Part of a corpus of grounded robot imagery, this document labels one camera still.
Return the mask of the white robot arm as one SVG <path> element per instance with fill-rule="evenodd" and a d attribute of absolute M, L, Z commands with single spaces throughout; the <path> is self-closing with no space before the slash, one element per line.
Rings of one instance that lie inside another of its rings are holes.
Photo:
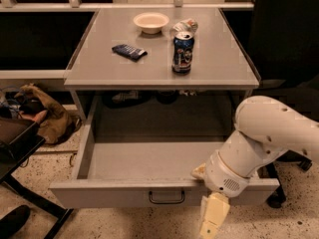
<path fill-rule="evenodd" d="M 214 239 L 229 209 L 256 171 L 287 151 L 319 162 L 319 124 L 266 96 L 252 96 L 235 112 L 234 132 L 191 175 L 211 191 L 201 199 L 198 239 Z"/>

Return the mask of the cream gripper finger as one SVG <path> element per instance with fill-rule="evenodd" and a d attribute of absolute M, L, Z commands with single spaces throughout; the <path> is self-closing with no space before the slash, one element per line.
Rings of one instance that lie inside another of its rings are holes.
<path fill-rule="evenodd" d="M 195 168 L 195 169 L 191 172 L 191 176 L 194 177 L 195 179 L 198 179 L 198 180 L 204 180 L 204 176 L 205 176 L 205 164 L 202 163 L 200 166 L 198 166 L 197 168 Z"/>
<path fill-rule="evenodd" d="M 200 206 L 199 239 L 214 239 L 230 210 L 229 199 L 221 193 L 203 196 Z"/>

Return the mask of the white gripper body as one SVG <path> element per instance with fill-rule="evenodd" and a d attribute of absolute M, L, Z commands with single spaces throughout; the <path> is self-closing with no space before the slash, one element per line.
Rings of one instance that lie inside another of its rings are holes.
<path fill-rule="evenodd" d="M 203 180 L 208 189 L 223 193 L 228 198 L 237 197 L 249 182 L 247 178 L 237 175 L 228 168 L 218 151 L 206 161 Z"/>

